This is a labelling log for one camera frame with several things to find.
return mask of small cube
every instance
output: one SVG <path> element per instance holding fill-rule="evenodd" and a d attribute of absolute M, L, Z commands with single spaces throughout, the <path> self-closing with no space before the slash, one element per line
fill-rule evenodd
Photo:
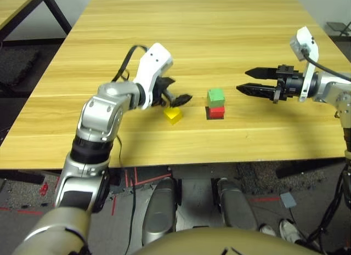
<path fill-rule="evenodd" d="M 207 91 L 207 106 L 209 108 L 224 106 L 224 93 L 222 89 L 215 88 Z"/>
<path fill-rule="evenodd" d="M 208 108 L 210 118 L 223 118 L 224 117 L 224 106 Z"/>
<path fill-rule="evenodd" d="M 166 119 L 171 123 L 177 123 L 182 117 L 182 111 L 179 107 L 168 107 L 163 110 L 163 114 L 165 115 Z"/>

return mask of green cube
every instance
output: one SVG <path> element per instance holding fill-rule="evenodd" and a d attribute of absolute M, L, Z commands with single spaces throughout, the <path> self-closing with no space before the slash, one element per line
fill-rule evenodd
<path fill-rule="evenodd" d="M 224 93 L 222 89 L 209 89 L 207 91 L 207 106 L 209 108 L 224 106 Z"/>

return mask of yellow cube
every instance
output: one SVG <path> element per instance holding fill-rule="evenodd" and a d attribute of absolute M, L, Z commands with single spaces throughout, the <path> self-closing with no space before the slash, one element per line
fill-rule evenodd
<path fill-rule="evenodd" d="M 165 115 L 166 119 L 171 123 L 177 123 L 182 117 L 182 111 L 179 107 L 168 107 L 163 110 L 163 114 Z"/>

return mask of stacked cubes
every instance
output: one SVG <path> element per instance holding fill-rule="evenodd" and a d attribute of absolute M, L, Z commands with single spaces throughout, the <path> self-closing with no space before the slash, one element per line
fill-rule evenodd
<path fill-rule="evenodd" d="M 208 90 L 207 106 L 210 119 L 221 119 L 224 117 L 224 93 L 222 89 Z"/>

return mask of black metal stand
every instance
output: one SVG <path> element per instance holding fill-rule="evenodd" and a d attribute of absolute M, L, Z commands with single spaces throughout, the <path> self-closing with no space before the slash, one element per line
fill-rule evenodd
<path fill-rule="evenodd" d="M 62 29 L 68 34 L 72 27 L 55 0 L 31 0 L 0 29 L 0 42 L 3 41 L 41 2 L 47 5 Z"/>

